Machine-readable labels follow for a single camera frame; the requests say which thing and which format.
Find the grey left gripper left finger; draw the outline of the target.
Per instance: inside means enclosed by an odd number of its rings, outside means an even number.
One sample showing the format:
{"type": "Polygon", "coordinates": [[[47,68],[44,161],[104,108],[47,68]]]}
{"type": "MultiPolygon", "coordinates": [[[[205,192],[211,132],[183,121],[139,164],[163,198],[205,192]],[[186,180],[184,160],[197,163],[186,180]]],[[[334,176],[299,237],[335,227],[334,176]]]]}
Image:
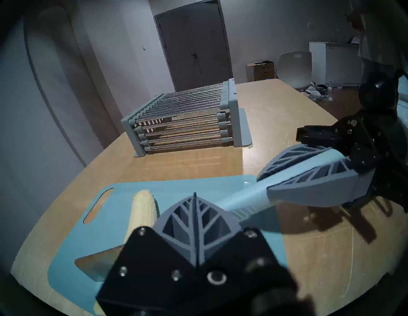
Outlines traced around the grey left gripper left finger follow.
{"type": "Polygon", "coordinates": [[[162,213],[153,230],[193,267],[196,266],[194,195],[183,198],[162,213]]]}

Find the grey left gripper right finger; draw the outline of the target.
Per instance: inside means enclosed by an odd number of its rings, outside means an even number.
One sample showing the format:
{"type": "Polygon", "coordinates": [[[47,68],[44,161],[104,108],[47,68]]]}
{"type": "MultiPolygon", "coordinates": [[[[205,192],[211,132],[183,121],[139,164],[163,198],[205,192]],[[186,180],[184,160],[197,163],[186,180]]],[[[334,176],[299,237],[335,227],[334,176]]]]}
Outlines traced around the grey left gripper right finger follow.
{"type": "Polygon", "coordinates": [[[232,212],[196,196],[196,266],[203,265],[242,231],[232,212]]]}

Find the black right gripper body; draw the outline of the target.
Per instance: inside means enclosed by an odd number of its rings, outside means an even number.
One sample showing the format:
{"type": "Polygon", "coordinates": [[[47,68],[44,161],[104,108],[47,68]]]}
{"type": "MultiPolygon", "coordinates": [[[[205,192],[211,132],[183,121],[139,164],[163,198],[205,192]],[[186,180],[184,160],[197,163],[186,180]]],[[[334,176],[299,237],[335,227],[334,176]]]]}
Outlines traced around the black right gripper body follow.
{"type": "Polygon", "coordinates": [[[407,214],[406,128],[391,110],[359,110],[331,126],[306,125],[297,129],[296,141],[333,148],[350,160],[359,176],[372,173],[365,194],[348,202],[351,207],[382,197],[401,206],[407,214]]]}

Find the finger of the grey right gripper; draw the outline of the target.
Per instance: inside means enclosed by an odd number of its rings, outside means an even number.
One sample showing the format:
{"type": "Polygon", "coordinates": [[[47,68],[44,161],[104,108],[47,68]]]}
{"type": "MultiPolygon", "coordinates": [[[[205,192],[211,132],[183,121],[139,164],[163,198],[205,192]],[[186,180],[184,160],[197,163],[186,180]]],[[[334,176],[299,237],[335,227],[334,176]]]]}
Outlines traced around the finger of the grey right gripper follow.
{"type": "Polygon", "coordinates": [[[279,172],[283,172],[283,174],[278,178],[290,179],[332,161],[332,148],[297,144],[280,152],[267,163],[258,174],[257,179],[263,180],[279,172]]]}
{"type": "Polygon", "coordinates": [[[279,172],[267,178],[267,196],[271,205],[293,203],[314,207],[332,207],[353,202],[369,191],[375,168],[358,173],[348,157],[333,150],[333,161],[303,174],[283,180],[279,172]]]}

